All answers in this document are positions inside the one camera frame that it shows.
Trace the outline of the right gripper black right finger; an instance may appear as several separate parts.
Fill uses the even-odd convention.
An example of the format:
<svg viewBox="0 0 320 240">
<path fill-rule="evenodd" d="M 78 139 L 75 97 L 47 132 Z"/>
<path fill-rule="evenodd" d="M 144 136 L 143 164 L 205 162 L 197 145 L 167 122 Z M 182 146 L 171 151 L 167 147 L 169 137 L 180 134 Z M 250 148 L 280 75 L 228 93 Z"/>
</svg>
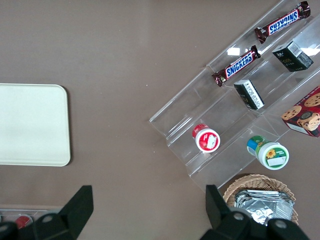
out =
<svg viewBox="0 0 320 240">
<path fill-rule="evenodd" d="M 201 237 L 202 240 L 249 239 L 250 218 L 242 212 L 230 210 L 214 184 L 206 186 L 205 209 L 211 229 Z"/>
</svg>

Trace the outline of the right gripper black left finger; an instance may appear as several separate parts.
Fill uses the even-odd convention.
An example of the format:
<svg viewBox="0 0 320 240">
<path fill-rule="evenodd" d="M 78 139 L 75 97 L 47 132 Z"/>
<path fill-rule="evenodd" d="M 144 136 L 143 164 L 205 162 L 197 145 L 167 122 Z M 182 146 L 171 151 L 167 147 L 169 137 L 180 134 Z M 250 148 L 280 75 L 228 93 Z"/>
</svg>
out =
<svg viewBox="0 0 320 240">
<path fill-rule="evenodd" d="M 59 212 L 41 216 L 21 229 L 22 240 L 76 240 L 94 210 L 91 185 L 82 186 Z"/>
</svg>

